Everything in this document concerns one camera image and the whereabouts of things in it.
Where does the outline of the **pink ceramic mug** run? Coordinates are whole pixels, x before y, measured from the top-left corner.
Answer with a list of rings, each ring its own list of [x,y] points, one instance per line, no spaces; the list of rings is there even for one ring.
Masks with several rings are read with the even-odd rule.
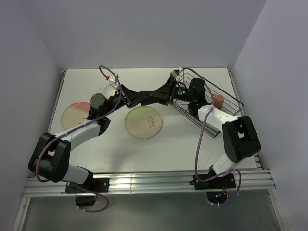
[[[214,107],[217,109],[222,109],[224,104],[224,96],[221,94],[213,94],[212,100],[214,101]]]

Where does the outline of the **dark brown tumbler cup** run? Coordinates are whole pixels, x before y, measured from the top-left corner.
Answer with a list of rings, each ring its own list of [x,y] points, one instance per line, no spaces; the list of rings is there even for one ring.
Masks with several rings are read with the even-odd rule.
[[[141,106],[147,106],[156,103],[156,99],[151,95],[151,91],[140,91],[139,93],[143,96]]]

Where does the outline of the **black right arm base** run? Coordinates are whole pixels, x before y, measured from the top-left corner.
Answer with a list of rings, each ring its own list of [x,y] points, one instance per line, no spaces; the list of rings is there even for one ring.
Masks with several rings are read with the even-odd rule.
[[[193,175],[193,180],[191,180],[189,184],[192,185],[195,190],[215,190],[206,193],[208,200],[214,204],[225,203],[228,198],[227,189],[236,188],[235,178],[232,173],[207,182],[200,182],[197,177]]]

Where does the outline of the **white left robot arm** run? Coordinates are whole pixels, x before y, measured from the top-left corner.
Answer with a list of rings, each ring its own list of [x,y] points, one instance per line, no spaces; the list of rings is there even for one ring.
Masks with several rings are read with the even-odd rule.
[[[108,129],[108,115],[123,106],[132,108],[148,97],[145,92],[135,92],[120,85],[109,99],[101,93],[91,97],[88,117],[80,125],[58,134],[42,134],[28,163],[40,182],[73,181],[82,192],[89,192],[94,180],[80,167],[69,164],[71,151],[87,140],[96,138]]]

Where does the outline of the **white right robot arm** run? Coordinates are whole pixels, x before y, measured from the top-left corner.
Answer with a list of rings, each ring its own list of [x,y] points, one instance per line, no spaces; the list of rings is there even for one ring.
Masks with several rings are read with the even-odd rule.
[[[163,86],[149,95],[159,104],[172,104],[174,100],[188,102],[189,115],[202,122],[202,128],[210,125],[222,133],[223,156],[210,167],[207,179],[195,175],[199,182],[209,182],[212,187],[217,188],[224,183],[225,175],[234,171],[238,163],[258,153],[261,144],[251,118],[230,115],[216,108],[217,97],[211,94],[208,99],[205,96],[210,92],[202,77],[193,78],[186,87],[174,76],[170,76]]]

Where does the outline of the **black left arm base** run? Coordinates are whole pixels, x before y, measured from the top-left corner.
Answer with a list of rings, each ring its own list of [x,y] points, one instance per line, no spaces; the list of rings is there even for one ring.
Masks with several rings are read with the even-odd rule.
[[[109,185],[110,179],[107,177],[92,178],[84,184],[67,182],[65,193],[75,195],[77,209],[88,213],[96,213],[106,210],[109,206],[109,199],[104,195],[104,193],[109,191]],[[105,202],[104,207],[98,210],[91,210],[90,208],[93,207],[99,199],[103,199],[103,202]]]

